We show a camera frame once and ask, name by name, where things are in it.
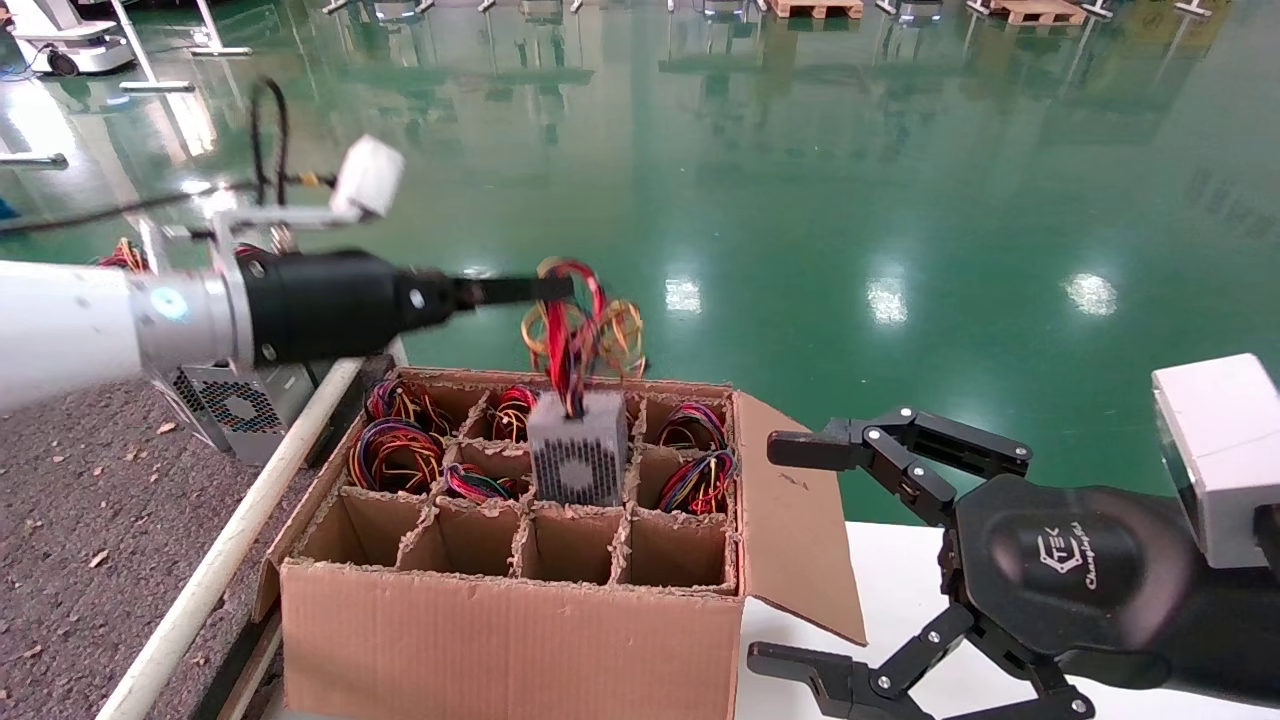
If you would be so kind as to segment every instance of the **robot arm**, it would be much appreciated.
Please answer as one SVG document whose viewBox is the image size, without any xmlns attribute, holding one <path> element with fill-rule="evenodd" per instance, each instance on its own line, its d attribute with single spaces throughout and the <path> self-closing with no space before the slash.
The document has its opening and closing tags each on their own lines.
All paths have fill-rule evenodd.
<svg viewBox="0 0 1280 720">
<path fill-rule="evenodd" d="M 1272 437 L 1267 418 L 1277 400 L 1265 373 L 1263 383 L 1251 384 L 1238 359 L 1226 360 L 1236 363 L 1202 364 L 1181 382 L 1156 374 L 1161 420 L 1181 452 L 1166 462 L 1188 469 L 1181 500 L 1029 483 L 1025 445 L 906 407 L 874 420 L 832 420 L 817 434 L 774 433 L 774 464 L 865 470 L 924 523 L 942 527 L 938 562 L 951 605 L 878 669 L 772 643 L 753 643 L 748 666 L 806 683 L 832 717 L 931 719 L 909 692 L 964 641 L 1032 682 L 1038 696 L 966 717 L 1093 717 L 1093 703 L 1065 675 L 1280 706 L 1272 661 L 1280 583 L 1265 557 L 1274 555 L 1267 528 L 1276 524 L 1276 497 L 1274 482 L 1262 478 L 1271 479 L 1274 455 L 1213 465 Z M 1225 384 L 1215 382 L 1224 370 Z M 984 482 L 960 497 L 923 460 Z M 1226 566 L 1213 562 L 1216 543 L 1240 536 L 1251 552 L 1228 553 Z"/>
<path fill-rule="evenodd" d="M 0 411 L 148 369 L 371 355 L 456 311 L 572 295 L 567 278 L 452 278 L 361 250 L 236 258 L 244 228 L 323 229 L 384 215 L 401 167 L 399 154 L 366 136 L 347 152 L 328 208 L 215 214 L 214 261 L 198 272 L 168 270 L 163 240 L 150 232 L 143 245 L 156 274 L 0 261 Z"/>
</svg>

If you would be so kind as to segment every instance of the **black cable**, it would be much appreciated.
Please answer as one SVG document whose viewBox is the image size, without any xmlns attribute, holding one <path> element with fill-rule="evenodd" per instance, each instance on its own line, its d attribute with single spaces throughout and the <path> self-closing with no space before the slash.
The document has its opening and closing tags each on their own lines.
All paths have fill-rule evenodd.
<svg viewBox="0 0 1280 720">
<path fill-rule="evenodd" d="M 284 178 L 287 184 L 326 184 L 333 187 L 338 181 L 333 176 L 293 176 Z M 223 190 L 242 191 L 251 187 L 257 187 L 257 181 L 238 181 L 230 184 L 214 186 L 201 190 L 198 192 L 172 192 L 169 195 L 160 195 L 156 197 L 147 197 L 145 200 L 138 200 L 136 202 L 129 202 L 127 205 L 115 205 L 111 208 L 102 208 L 101 210 L 90 210 L 81 215 L 64 215 L 61 218 L 50 218 L 46 220 L 33 220 L 27 223 L 0 223 L 0 236 L 14 232 L 44 232 L 55 231 L 63 228 L 70 228 L 76 225 L 87 225 L 90 223 L 96 223 L 99 220 L 106 220 L 116 215 L 123 215 L 125 213 L 136 213 L 138 210 L 146 210 L 148 208 L 159 208 L 161 205 L 173 205 L 175 202 L 182 202 L 184 200 L 191 200 L 192 197 L 200 197 L 202 195 L 212 195 Z"/>
<path fill-rule="evenodd" d="M 266 202 L 266 172 L 262 169 L 262 127 L 261 127 L 261 100 L 262 91 L 268 90 L 275 97 L 275 204 L 285 205 L 285 167 L 289 155 L 289 113 L 284 104 L 284 92 L 271 78 L 257 78 L 253 85 L 248 104 L 248 136 L 253 146 L 253 178 L 257 182 L 257 195 L 255 200 L 259 205 Z"/>
</svg>

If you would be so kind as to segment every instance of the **power supply unit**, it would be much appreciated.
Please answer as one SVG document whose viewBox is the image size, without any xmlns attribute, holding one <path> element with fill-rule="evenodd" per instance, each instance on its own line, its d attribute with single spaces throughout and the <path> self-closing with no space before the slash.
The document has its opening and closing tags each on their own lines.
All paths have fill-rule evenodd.
<svg viewBox="0 0 1280 720">
<path fill-rule="evenodd" d="M 539 500 L 576 505 L 622 505 L 627 468 L 627 415 L 621 392 L 582 396 L 581 418 L 544 392 L 529 414 L 529 451 Z"/>
<path fill-rule="evenodd" d="M 186 365 L 180 370 L 230 452 L 248 465 L 265 465 L 271 459 L 316 388 L 305 365 L 280 365 L 247 375 L 215 365 Z"/>
<path fill-rule="evenodd" d="M 227 442 L 227 436 L 214 414 L 205 407 L 200 400 L 200 393 L 191 384 L 191 378 L 182 368 L 156 372 L 151 375 L 151 384 L 160 391 L 164 398 L 178 414 L 178 419 L 191 430 L 192 434 L 209 443 L 219 452 L 230 452 L 232 446 Z"/>
</svg>

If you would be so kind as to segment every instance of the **table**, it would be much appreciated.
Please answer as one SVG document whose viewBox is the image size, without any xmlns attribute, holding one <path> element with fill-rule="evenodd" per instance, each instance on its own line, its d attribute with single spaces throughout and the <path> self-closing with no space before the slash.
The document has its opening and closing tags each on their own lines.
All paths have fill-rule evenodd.
<svg viewBox="0 0 1280 720">
<path fill-rule="evenodd" d="M 859 648 L 824 630 L 748 598 L 742 615 L 739 660 L 737 720 L 817 720 L 822 717 L 809 689 L 800 684 L 755 675 L 746 669 L 746 646 L 769 641 L 841 652 L 876 666 L 946 607 L 938 593 L 937 555 L 942 530 L 904 525 L 846 523 L 850 559 L 858 575 L 869 646 Z M 1224 702 L 1172 691 L 1133 692 L 1073 678 L 1098 708 L 1102 720 L 1280 720 L 1280 711 Z M 1029 683 L 996 669 L 969 644 L 959 647 L 913 691 L 925 712 L 950 717 L 1032 700 Z M 268 720 L 319 720 L 280 710 L 273 702 Z"/>
</svg>

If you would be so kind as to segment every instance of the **perforated metal grille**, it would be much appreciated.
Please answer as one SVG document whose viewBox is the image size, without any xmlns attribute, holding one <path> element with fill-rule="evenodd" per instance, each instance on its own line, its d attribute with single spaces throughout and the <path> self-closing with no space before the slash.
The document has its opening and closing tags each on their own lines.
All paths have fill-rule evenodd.
<svg viewBox="0 0 1280 720">
<path fill-rule="evenodd" d="M 173 386 L 174 392 L 178 393 L 178 400 L 180 400 L 192 414 L 202 413 L 205 410 L 204 404 L 200 401 L 200 393 L 196 392 L 195 386 L 191 384 L 191 378 L 187 377 L 187 373 L 182 370 L 175 372 L 170 384 Z"/>
<path fill-rule="evenodd" d="M 228 432 L 265 434 L 283 430 L 271 398 L 248 383 L 209 380 L 201 384 L 200 397 Z"/>
<path fill-rule="evenodd" d="M 543 500 L 576 505 L 621 505 L 625 464 L 600 441 L 556 439 L 532 448 L 534 477 Z"/>
</svg>

